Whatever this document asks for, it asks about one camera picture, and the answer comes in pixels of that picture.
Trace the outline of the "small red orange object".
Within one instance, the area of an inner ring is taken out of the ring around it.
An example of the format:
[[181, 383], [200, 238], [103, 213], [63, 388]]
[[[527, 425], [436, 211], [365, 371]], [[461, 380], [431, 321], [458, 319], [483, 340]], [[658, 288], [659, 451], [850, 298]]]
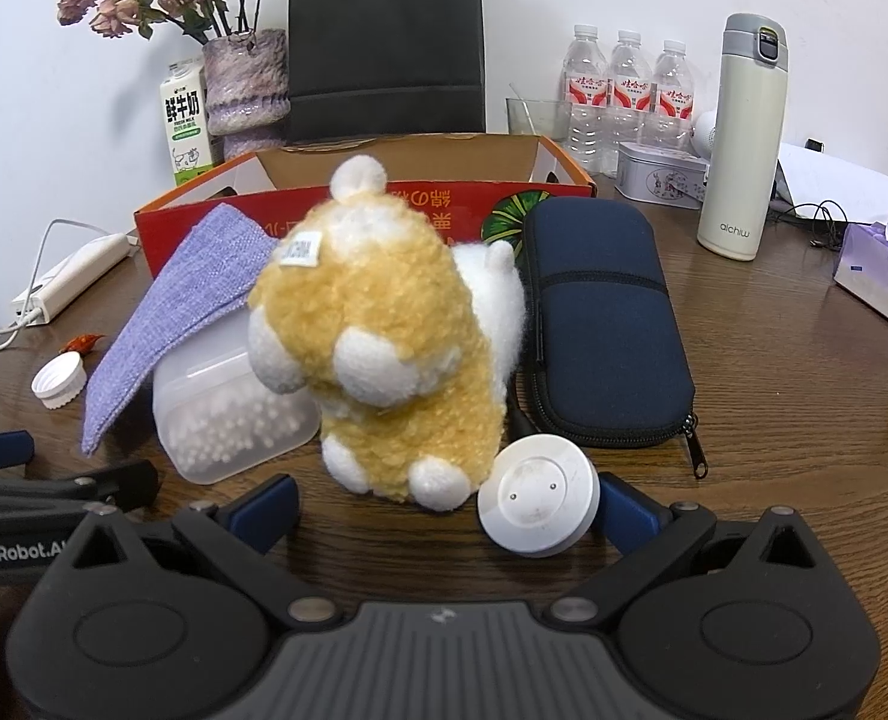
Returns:
[[103, 333], [83, 333], [83, 335], [78, 335], [78, 337], [74, 337], [70, 341], [67, 341], [67, 343], [63, 344], [60, 353], [78, 353], [78, 355], [87, 355], [103, 338]]

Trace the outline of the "white ribbed jar lid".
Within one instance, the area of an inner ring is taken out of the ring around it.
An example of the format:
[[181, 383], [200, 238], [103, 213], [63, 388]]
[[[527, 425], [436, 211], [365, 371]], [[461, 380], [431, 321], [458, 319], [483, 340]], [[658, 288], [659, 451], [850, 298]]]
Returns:
[[86, 380], [80, 353], [67, 351], [40, 367], [32, 379], [31, 390], [47, 410], [58, 410], [83, 392]]

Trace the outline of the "translucent box of white beads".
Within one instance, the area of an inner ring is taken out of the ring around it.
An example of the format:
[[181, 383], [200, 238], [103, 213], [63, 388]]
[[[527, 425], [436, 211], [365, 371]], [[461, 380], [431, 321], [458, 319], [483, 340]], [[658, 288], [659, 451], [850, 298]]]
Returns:
[[200, 486], [220, 483], [316, 437], [320, 411], [299, 390], [273, 394], [247, 357], [243, 307], [164, 355], [153, 372], [156, 433], [172, 465]]

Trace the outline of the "water bottle middle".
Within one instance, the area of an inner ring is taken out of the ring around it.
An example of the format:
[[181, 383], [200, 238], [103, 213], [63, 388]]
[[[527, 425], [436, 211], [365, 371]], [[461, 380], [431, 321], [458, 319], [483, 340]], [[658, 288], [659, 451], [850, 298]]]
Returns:
[[636, 31], [618, 32], [608, 62], [608, 164], [616, 169], [618, 148], [636, 143], [650, 106], [650, 66], [643, 55], [643, 38]]

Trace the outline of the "water bottle left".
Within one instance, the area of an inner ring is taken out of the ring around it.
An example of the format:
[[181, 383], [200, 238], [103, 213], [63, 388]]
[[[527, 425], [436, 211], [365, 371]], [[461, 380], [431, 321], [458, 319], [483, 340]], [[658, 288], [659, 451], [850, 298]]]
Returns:
[[595, 174], [604, 160], [608, 104], [607, 60], [595, 26], [572, 28], [572, 41], [561, 65], [560, 91], [569, 107], [568, 151], [584, 171]]

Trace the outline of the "purple woven cloth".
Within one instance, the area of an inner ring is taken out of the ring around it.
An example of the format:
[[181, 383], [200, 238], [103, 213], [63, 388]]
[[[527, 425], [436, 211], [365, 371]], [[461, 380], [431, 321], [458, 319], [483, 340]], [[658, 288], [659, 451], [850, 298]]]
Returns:
[[171, 349], [242, 307], [275, 245], [259, 223], [226, 203], [190, 229], [91, 374], [83, 454], [96, 452]]

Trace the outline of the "white thermos bottle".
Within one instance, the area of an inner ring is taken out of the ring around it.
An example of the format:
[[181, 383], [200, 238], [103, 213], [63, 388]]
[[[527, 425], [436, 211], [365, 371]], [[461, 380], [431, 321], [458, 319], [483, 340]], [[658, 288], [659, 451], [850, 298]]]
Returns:
[[734, 13], [722, 35], [714, 145], [696, 239], [750, 262], [760, 249], [786, 114], [789, 49], [778, 21]]

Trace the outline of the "yellow white plush dog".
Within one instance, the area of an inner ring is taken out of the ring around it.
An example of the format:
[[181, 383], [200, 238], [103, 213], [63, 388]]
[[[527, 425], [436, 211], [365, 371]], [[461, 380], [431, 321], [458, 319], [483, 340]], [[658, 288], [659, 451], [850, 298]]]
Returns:
[[266, 388], [316, 400], [323, 466], [346, 491], [450, 512], [501, 449], [524, 323], [512, 244], [446, 244], [358, 154], [273, 249], [247, 348]]

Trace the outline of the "navy zippered case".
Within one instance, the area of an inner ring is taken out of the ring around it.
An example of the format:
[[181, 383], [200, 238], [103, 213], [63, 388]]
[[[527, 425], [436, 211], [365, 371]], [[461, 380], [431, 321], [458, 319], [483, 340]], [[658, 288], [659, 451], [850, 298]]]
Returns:
[[693, 476], [706, 478], [695, 382], [646, 216], [615, 200], [551, 197], [526, 216], [520, 268], [535, 426], [588, 449], [681, 437]]

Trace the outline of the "green white milk carton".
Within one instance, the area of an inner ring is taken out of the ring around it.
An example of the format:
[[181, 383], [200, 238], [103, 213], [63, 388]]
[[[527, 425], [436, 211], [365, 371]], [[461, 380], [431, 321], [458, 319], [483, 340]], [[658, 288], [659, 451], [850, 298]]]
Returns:
[[202, 57], [170, 64], [159, 86], [164, 133], [177, 185], [192, 181], [215, 164], [215, 147], [206, 120]]

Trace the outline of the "water bottle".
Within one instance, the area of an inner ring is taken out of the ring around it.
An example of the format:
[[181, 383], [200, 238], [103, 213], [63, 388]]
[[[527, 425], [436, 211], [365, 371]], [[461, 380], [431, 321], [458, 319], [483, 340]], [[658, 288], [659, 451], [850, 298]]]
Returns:
[[665, 39], [650, 80], [652, 103], [644, 122], [645, 145], [685, 151], [695, 105], [695, 82], [686, 61], [686, 44]]
[[636, 143], [650, 106], [650, 66], [643, 55], [643, 38], [636, 31], [618, 32], [608, 62], [608, 164], [616, 169], [618, 148]]
[[572, 28], [572, 41], [561, 65], [560, 91], [569, 107], [568, 151], [584, 171], [595, 174], [604, 160], [608, 104], [607, 60], [595, 26]]

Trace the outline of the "white round puck device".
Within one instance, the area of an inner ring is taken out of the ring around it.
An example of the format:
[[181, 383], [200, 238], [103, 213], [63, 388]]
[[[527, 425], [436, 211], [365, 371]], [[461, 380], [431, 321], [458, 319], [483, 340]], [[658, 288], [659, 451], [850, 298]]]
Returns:
[[594, 522], [600, 481], [571, 440], [533, 434], [499, 452], [476, 495], [478, 520], [494, 543], [524, 557], [569, 550]]

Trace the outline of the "clear glass cup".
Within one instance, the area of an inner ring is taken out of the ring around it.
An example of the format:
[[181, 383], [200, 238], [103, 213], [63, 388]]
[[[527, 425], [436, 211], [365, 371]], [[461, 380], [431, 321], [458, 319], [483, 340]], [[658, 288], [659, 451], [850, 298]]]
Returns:
[[560, 99], [532, 99], [515, 88], [504, 101], [509, 135], [540, 135], [561, 145], [568, 138], [571, 106]]

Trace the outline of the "white power strip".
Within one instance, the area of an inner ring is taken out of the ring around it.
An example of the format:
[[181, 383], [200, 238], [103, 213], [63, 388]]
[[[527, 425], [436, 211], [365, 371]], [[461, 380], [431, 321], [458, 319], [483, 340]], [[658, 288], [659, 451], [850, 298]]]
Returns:
[[35, 278], [31, 289], [14, 296], [11, 300], [14, 320], [22, 322], [29, 314], [29, 327], [47, 325], [132, 250], [133, 239], [123, 232], [106, 234], [81, 245]]

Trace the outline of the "small lavender tin box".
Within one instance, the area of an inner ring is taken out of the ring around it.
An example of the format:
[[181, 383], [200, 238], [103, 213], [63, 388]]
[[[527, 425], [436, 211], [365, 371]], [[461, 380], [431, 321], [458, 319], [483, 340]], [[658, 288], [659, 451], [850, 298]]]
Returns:
[[616, 190], [625, 199], [700, 210], [709, 163], [700, 156], [663, 146], [618, 145]]

